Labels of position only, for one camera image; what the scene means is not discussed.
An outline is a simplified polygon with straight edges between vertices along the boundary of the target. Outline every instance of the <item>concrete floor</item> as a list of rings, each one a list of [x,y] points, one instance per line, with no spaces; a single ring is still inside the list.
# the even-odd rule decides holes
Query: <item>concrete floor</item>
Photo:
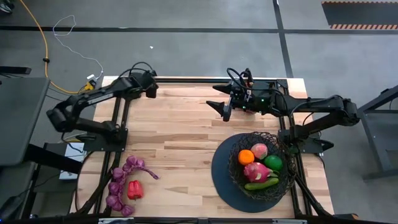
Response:
[[[42,26],[76,15],[79,26],[87,27],[173,27],[275,29],[271,0],[27,0]],[[279,0],[285,29],[328,29],[319,0]],[[0,17],[0,25],[34,26],[17,4],[12,16]],[[72,20],[62,25],[72,25]],[[85,77],[98,74],[99,67],[63,48],[51,32],[49,75],[68,90],[77,91]],[[0,63],[32,68],[31,77],[43,77],[44,45],[38,32],[0,31]],[[278,34],[226,33],[90,33],[72,32],[65,44],[83,55],[97,58],[105,75],[118,75],[134,62],[149,62],[158,75],[226,76],[225,68],[251,68],[256,77],[286,77]],[[398,83],[398,35],[286,35],[293,75],[304,78],[312,97],[339,94],[358,107],[380,91]],[[50,96],[66,96],[49,91]],[[57,101],[47,98],[32,137],[34,144],[57,142],[44,111]],[[82,113],[92,118],[93,108]],[[377,171],[362,124],[335,127],[323,132],[323,139],[335,143],[325,153],[326,175],[335,213],[357,213],[361,219],[398,222],[398,177],[364,182],[362,175]],[[68,203],[68,193],[60,193]],[[43,196],[37,211],[61,215]]]

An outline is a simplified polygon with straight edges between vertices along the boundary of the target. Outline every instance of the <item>black desk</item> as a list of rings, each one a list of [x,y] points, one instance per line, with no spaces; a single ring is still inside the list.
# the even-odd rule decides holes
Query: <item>black desk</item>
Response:
[[[41,165],[74,173],[81,168],[81,162],[29,144],[49,83],[46,78],[1,79],[0,206],[8,197],[30,186],[19,218],[29,217],[35,199],[33,189],[40,183],[36,181]]]
[[[7,78],[0,85],[0,166],[32,161],[77,174],[81,162],[29,144],[50,81]]]
[[[46,78],[7,78],[0,85],[0,166],[24,160],[45,94]]]

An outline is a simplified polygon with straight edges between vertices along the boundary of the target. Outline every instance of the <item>green lime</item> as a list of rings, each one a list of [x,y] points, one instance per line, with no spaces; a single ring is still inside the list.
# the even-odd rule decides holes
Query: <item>green lime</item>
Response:
[[[272,170],[281,170],[282,167],[284,166],[282,163],[282,159],[280,159],[277,156],[267,156],[264,159],[264,164],[266,167],[272,169]]]

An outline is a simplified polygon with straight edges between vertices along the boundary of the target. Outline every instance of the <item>wooden table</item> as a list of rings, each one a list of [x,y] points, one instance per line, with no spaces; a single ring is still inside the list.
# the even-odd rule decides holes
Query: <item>wooden table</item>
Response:
[[[105,77],[103,86],[115,78]],[[288,84],[292,96],[307,97],[303,79],[288,79]],[[211,160],[218,145],[234,134],[252,131],[276,134],[280,127],[279,120],[272,115],[242,111],[234,111],[230,121],[223,122],[205,101],[227,101],[228,95],[213,90],[212,85],[160,83],[156,99],[143,96],[131,102],[127,124],[129,137],[120,164],[122,166],[128,156],[141,157],[160,179],[154,180],[142,171],[130,176],[127,181],[139,180],[143,184],[145,196],[133,201],[125,194],[124,203],[135,206],[136,217],[293,218],[290,192],[275,207],[260,213],[237,211],[217,195],[211,179]],[[113,106],[114,100],[97,104],[94,120],[111,120]],[[295,113],[296,123],[302,123],[307,115]],[[103,157],[103,152],[95,152],[83,166],[78,181],[79,206],[98,185]],[[323,207],[333,213],[321,160],[309,154],[304,154],[302,160],[309,189]],[[298,186],[296,188],[304,212],[302,193]]]

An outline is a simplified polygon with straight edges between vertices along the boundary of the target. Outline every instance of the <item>dragon fruit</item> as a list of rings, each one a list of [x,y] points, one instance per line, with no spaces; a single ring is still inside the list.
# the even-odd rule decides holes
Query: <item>dragon fruit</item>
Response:
[[[259,162],[253,162],[244,167],[243,174],[254,183],[264,183],[271,175],[272,170]]]

